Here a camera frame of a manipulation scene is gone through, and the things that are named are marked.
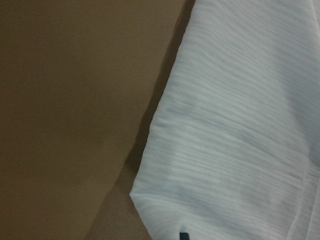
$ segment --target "ribbed fabric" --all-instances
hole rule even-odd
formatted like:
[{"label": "ribbed fabric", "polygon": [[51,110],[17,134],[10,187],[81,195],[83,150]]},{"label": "ribbed fabric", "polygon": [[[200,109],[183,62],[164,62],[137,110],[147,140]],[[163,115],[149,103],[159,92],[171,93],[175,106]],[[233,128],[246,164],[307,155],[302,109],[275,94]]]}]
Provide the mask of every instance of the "ribbed fabric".
[{"label": "ribbed fabric", "polygon": [[319,20],[196,1],[130,194],[153,240],[320,240]]}]

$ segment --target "small black object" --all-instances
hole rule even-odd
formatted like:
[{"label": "small black object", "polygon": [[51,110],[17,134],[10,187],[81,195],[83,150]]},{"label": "small black object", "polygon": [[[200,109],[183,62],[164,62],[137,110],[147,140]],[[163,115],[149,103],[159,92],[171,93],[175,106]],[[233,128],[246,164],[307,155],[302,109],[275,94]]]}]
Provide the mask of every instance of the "small black object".
[{"label": "small black object", "polygon": [[187,232],[180,232],[180,240],[190,240],[189,233]]}]

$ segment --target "white garment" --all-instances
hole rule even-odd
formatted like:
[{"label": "white garment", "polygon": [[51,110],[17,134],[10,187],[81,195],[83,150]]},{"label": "white garment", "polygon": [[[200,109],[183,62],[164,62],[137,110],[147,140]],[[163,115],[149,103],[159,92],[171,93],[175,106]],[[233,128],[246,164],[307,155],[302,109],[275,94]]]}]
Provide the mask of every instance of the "white garment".
[{"label": "white garment", "polygon": [[153,240],[320,240],[319,20],[195,2],[130,194]]}]

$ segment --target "brown background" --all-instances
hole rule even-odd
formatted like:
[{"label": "brown background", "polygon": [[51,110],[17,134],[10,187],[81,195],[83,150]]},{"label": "brown background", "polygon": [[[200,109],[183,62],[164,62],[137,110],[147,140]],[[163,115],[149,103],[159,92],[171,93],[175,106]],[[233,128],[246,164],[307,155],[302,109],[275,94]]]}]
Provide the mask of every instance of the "brown background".
[{"label": "brown background", "polygon": [[192,5],[1,1],[0,238],[149,239],[129,191]]}]

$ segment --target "textured fabric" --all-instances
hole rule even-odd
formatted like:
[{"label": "textured fabric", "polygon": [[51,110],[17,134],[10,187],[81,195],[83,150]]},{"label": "textured fabric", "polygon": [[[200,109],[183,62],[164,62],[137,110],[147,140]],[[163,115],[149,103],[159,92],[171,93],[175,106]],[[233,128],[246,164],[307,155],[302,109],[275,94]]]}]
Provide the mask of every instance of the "textured fabric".
[{"label": "textured fabric", "polygon": [[319,20],[196,1],[131,192],[153,240],[320,239]]}]

